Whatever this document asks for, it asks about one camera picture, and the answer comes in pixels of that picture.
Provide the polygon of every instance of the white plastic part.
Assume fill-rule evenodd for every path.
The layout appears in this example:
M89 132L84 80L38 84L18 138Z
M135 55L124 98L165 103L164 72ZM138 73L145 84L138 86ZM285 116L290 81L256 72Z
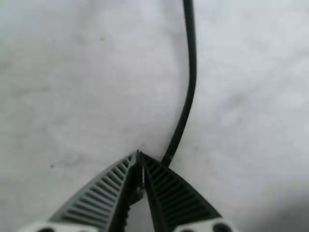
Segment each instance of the white plastic part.
M18 232L99 232L99 230L92 226L42 221L27 225Z
M238 230L229 221L215 218L181 225L173 232L238 232Z

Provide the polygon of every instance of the white table surface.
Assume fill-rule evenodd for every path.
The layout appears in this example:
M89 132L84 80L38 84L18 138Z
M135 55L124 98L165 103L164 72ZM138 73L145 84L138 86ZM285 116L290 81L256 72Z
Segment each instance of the white table surface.
M171 169L240 231L308 231L309 1L195 9L196 97ZM134 150L161 158L187 82L180 0L2 0L0 231ZM128 223L151 231L146 200Z

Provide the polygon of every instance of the black wire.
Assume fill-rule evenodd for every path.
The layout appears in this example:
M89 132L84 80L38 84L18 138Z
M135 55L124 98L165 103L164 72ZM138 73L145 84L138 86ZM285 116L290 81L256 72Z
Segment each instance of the black wire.
M183 0L183 10L187 32L188 53L189 53L189 86L187 97L183 106L182 114L179 118L176 130L169 143L169 147L161 161L162 164L169 166L182 138L185 125L187 123L197 81L197 48L195 39L194 8L193 0Z

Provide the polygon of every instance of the white background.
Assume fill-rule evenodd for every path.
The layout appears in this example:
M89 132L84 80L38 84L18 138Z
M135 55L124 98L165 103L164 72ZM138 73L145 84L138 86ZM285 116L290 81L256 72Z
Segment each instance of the white background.
M309 2L195 10L196 97L171 169L240 231L308 231ZM1 0L0 231L49 218L134 150L160 159L187 61L180 0ZM147 211L128 231L151 231Z

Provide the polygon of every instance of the black cable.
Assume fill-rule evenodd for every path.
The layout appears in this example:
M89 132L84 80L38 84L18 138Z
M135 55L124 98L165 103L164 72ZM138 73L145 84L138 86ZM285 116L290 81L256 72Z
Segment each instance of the black cable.
M182 138L183 131L189 117L194 97L195 85L197 81L197 48L195 39L193 0L183 0L183 10L185 17L188 53L189 53L189 86L182 114L179 118L173 137L169 143L169 147L166 150L166 153L161 161L161 163L166 166L169 166L169 164L171 163L178 148L179 142Z

